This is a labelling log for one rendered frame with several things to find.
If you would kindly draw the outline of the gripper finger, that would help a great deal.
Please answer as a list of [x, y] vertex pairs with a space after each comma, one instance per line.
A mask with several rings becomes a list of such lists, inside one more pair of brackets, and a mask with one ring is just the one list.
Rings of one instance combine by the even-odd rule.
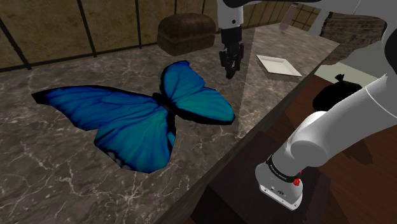
[[221, 62], [221, 66], [225, 68], [226, 77], [228, 79], [231, 79], [232, 78], [232, 65], [228, 58], [227, 49], [223, 49], [223, 50], [219, 51], [219, 59]]
[[244, 44], [234, 43], [231, 48], [232, 53], [232, 71], [230, 72], [230, 78], [233, 78], [237, 71], [240, 71], [240, 63], [244, 57]]

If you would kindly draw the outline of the white square plate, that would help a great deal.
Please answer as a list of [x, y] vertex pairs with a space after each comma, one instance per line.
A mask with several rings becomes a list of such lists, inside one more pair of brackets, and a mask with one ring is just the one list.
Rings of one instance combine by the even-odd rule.
[[256, 57], [268, 73], [302, 77], [302, 75], [286, 59], [264, 55], [257, 55]]

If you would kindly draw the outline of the brown bread loaf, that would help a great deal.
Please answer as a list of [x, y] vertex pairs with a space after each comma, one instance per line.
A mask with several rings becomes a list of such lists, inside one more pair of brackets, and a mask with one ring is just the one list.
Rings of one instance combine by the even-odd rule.
[[184, 13], [164, 18], [158, 25], [158, 46], [171, 56], [210, 48], [214, 44], [216, 24], [203, 14]]

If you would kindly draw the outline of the pale pink slender object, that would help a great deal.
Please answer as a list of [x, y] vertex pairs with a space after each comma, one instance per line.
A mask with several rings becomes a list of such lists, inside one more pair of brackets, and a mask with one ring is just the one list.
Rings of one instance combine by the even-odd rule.
[[285, 30], [290, 26], [291, 21], [293, 19], [293, 16], [295, 14], [295, 11], [297, 9], [296, 4], [292, 3], [288, 9], [288, 11], [286, 12], [286, 14], [284, 15], [284, 17], [282, 18], [280, 24], [279, 24], [279, 30], [284, 33]]

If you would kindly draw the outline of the black tied garbage bag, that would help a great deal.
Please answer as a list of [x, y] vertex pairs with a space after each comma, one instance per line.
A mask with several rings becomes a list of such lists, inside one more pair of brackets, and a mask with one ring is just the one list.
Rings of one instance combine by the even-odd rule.
[[324, 87], [318, 93], [313, 102], [312, 107], [316, 111], [328, 111], [334, 105], [362, 89], [362, 86], [357, 83], [344, 80], [345, 74], [338, 74], [335, 76], [336, 83]]

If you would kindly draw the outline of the blue butterfly figure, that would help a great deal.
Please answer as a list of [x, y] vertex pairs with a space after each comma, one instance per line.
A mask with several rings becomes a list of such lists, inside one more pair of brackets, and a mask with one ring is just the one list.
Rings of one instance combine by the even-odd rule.
[[85, 131], [96, 130], [95, 146], [122, 169], [151, 173], [167, 166], [176, 138], [175, 117], [230, 125], [231, 105], [182, 60], [167, 66], [160, 91], [151, 96], [100, 85], [68, 86], [32, 94]]

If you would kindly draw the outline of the dark robot stand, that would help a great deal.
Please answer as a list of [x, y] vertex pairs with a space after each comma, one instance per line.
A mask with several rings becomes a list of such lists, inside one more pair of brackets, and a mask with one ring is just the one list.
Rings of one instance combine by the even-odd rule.
[[208, 184], [191, 215], [195, 224], [322, 224], [331, 179], [316, 168], [303, 170], [294, 211], [260, 191], [254, 170], [280, 145], [258, 132]]

